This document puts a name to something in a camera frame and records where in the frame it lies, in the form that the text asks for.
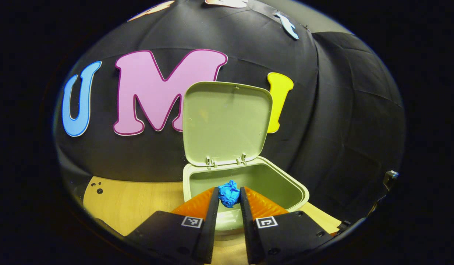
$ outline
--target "pink letter m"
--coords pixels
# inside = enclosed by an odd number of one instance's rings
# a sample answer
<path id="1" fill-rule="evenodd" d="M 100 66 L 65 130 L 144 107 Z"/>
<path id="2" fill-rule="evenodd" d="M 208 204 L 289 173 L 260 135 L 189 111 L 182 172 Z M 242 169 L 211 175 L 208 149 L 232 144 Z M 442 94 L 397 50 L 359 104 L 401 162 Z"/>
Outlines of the pink letter m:
<path id="1" fill-rule="evenodd" d="M 155 57 L 149 50 L 126 54 L 116 61 L 120 70 L 117 99 L 117 122 L 114 132 L 119 135 L 136 135 L 143 132 L 144 124 L 136 116 L 136 99 L 155 131 L 165 126 L 175 101 L 180 98 L 180 111 L 173 120 L 173 128 L 183 129 L 183 95 L 194 83 L 215 81 L 227 56 L 215 50 L 193 50 L 175 67 L 167 79 L 158 69 Z"/>

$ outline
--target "yellow letter i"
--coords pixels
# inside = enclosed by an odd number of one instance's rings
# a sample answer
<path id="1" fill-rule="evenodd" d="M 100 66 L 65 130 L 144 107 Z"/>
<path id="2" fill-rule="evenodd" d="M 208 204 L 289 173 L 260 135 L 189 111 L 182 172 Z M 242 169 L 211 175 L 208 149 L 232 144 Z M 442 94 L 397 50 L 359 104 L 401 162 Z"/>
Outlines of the yellow letter i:
<path id="1" fill-rule="evenodd" d="M 283 110 L 286 96 L 294 86 L 294 82 L 284 74 L 269 73 L 267 76 L 270 89 L 269 92 L 273 98 L 273 107 L 269 119 L 268 134 L 275 133 L 279 129 L 279 116 Z"/>

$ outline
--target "letter u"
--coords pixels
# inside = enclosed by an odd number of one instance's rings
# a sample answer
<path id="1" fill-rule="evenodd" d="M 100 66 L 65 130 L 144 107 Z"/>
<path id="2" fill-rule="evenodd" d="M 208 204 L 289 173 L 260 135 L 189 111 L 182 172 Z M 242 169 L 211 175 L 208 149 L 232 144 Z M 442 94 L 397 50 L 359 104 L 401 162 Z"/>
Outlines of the letter u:
<path id="1" fill-rule="evenodd" d="M 73 119 L 70 115 L 70 97 L 72 95 L 72 87 L 78 78 L 74 75 L 69 79 L 64 87 L 64 99 L 62 102 L 62 122 L 64 129 L 69 136 L 77 137 L 84 134 L 89 124 L 90 114 L 90 97 L 91 97 L 91 83 L 93 82 L 93 75 L 101 66 L 101 62 L 97 61 L 81 72 L 81 87 L 79 93 L 79 111 L 78 116 Z"/>

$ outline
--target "blue crumpled paper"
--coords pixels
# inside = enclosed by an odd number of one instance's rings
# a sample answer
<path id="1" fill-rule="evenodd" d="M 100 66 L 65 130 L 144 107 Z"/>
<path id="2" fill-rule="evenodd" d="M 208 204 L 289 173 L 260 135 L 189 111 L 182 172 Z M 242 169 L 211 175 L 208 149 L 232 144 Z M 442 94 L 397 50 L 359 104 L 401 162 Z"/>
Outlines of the blue crumpled paper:
<path id="1" fill-rule="evenodd" d="M 219 186 L 219 199 L 223 206 L 233 208 L 234 204 L 239 203 L 240 190 L 237 188 L 237 183 L 230 180 L 222 186 Z"/>

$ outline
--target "wooden surface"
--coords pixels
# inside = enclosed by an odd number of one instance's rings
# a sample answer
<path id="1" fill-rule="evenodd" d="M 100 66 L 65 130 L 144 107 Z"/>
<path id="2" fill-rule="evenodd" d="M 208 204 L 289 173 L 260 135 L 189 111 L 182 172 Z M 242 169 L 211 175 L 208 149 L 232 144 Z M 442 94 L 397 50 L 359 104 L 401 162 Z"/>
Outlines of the wooden surface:
<path id="1" fill-rule="evenodd" d="M 131 233 L 155 211 L 170 212 L 184 203 L 183 183 L 140 183 L 94 176 L 85 191 L 84 206 L 123 236 Z M 300 209 L 328 233 L 338 231 L 341 221 L 305 203 Z M 212 264 L 248 264 L 245 238 L 214 241 Z"/>

